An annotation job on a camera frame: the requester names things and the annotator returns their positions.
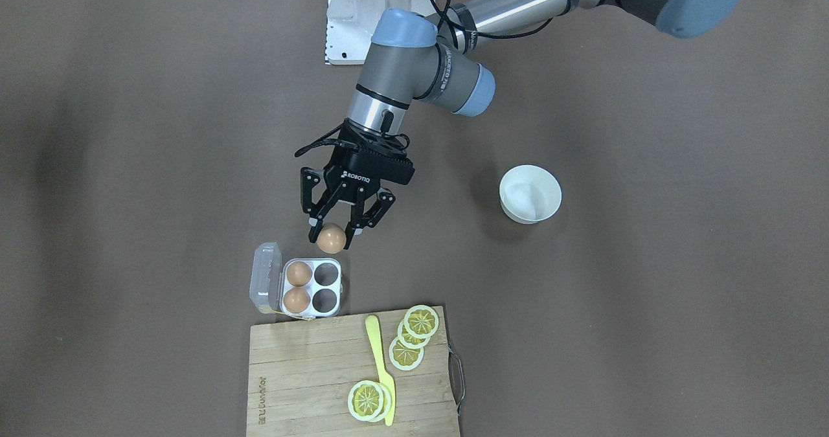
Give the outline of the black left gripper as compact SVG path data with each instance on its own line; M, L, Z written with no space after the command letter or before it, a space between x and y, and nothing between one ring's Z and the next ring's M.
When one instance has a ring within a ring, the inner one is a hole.
M350 204L344 249L350 248L362 230L376 227L396 202L393 192L380 187L382 181L407 185L415 173L407 157L409 143L405 134L375 134L349 120L323 136L323 145L334 147L324 171L300 169L300 203L309 218L309 241L319 239L326 216L343 195L343 181L364 186L356 189ZM375 201L365 210L371 196Z

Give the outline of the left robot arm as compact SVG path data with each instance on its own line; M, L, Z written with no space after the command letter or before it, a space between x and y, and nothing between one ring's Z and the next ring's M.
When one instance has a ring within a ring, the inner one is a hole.
M707 33L740 0L470 0L433 6L423 16L385 10L371 36L367 58L349 109L340 125L299 148L332 147L321 169L302 168L300 197L309 219L310 242L323 233L336 204L350 206L344 246L379 224L396 196L385 181L406 185L415 168L407 157L409 138L400 131L415 101L466 117L488 109L495 95L489 69L467 57L486 41L532 36L554 18L580 8L612 5L679 39Z

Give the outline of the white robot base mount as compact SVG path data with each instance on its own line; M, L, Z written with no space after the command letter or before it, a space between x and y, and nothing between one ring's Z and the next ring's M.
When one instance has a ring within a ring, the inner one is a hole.
M383 12L398 7L424 16L433 13L429 0L328 0L324 62L361 65Z

